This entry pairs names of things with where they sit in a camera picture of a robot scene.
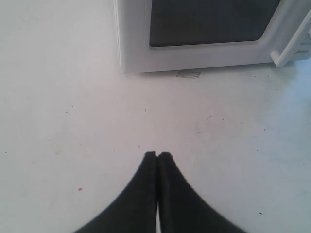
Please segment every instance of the microwave door handle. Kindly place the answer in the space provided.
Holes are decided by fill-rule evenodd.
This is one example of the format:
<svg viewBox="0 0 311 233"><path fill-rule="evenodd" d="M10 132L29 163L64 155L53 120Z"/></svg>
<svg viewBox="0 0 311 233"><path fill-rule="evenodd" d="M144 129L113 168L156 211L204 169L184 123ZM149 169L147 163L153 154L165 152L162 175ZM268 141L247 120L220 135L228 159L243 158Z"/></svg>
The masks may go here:
<svg viewBox="0 0 311 233"><path fill-rule="evenodd" d="M277 67L284 66L291 59L295 49L297 48L297 44L300 43L303 37L305 37L308 33L311 35L311 9L292 39L289 41L288 45L285 47L284 51L282 53L279 51L273 51L270 54Z"/></svg>

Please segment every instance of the microwave door window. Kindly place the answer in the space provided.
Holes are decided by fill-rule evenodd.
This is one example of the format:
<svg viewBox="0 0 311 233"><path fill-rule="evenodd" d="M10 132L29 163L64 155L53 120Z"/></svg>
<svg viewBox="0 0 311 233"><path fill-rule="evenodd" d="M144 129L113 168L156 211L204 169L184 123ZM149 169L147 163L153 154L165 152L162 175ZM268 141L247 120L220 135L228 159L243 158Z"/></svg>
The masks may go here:
<svg viewBox="0 0 311 233"><path fill-rule="evenodd" d="M262 37L280 0L153 0L150 46L181 46Z"/></svg>

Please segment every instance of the microwave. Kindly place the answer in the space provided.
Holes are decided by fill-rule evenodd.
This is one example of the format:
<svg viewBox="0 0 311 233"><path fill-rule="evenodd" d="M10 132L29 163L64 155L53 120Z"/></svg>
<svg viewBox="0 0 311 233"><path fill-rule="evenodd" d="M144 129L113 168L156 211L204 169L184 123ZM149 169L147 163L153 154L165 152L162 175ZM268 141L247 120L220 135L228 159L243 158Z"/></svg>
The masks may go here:
<svg viewBox="0 0 311 233"><path fill-rule="evenodd" d="M311 57L311 0L114 0L122 72Z"/></svg>

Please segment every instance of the white microwave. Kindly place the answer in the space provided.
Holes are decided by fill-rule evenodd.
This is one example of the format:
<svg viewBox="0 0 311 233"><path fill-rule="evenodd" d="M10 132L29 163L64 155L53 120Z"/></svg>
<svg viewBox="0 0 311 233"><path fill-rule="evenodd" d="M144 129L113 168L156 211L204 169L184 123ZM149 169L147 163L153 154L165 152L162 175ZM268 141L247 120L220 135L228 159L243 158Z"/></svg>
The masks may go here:
<svg viewBox="0 0 311 233"><path fill-rule="evenodd" d="M123 72L311 57L311 0L114 0Z"/></svg>

